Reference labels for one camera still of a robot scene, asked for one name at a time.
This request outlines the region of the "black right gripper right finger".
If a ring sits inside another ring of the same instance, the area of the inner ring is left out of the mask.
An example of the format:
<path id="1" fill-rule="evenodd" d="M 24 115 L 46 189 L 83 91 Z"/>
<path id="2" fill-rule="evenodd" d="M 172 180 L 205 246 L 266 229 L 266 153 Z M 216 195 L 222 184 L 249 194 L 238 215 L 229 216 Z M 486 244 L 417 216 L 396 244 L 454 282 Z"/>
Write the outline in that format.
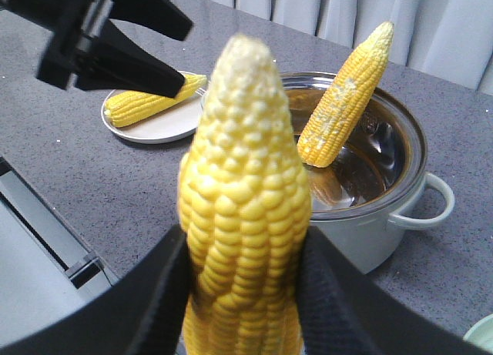
<path id="1" fill-rule="evenodd" d="M 483 354 L 384 292 L 315 226 L 301 250 L 296 302 L 308 354 Z"/>

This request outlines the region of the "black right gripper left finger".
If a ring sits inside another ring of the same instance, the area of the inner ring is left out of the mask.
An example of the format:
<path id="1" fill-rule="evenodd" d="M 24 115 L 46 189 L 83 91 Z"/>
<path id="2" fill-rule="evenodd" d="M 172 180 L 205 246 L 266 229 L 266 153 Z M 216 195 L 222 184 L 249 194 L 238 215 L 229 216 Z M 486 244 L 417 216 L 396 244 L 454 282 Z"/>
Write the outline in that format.
<path id="1" fill-rule="evenodd" d="M 190 291 L 186 235 L 173 226 L 115 286 L 3 354 L 174 354 Z"/>

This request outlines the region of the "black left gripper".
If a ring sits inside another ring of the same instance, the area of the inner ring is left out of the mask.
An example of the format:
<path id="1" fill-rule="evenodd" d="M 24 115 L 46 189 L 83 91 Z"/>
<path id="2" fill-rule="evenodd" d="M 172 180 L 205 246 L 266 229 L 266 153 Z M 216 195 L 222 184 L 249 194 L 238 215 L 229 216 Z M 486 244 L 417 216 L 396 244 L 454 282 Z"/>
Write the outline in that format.
<path id="1" fill-rule="evenodd" d="M 123 89 L 175 97 L 184 77 L 124 35 L 109 17 L 184 41 L 192 20 L 170 0 L 1 0 L 1 8 L 52 32 L 36 78 L 60 89 Z M 104 23 L 100 33 L 98 23 Z"/>

